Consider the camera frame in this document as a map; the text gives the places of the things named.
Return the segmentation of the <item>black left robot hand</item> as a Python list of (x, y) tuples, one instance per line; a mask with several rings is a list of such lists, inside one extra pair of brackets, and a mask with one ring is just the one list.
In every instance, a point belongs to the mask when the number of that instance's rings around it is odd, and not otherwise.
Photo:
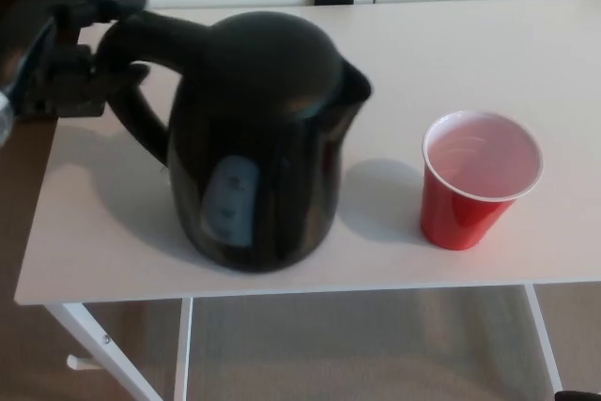
[(145, 7), (146, 0), (17, 1), (1, 18), (1, 112), (11, 118), (101, 116), (104, 103), (138, 87), (148, 68), (98, 69), (89, 46), (57, 38)]

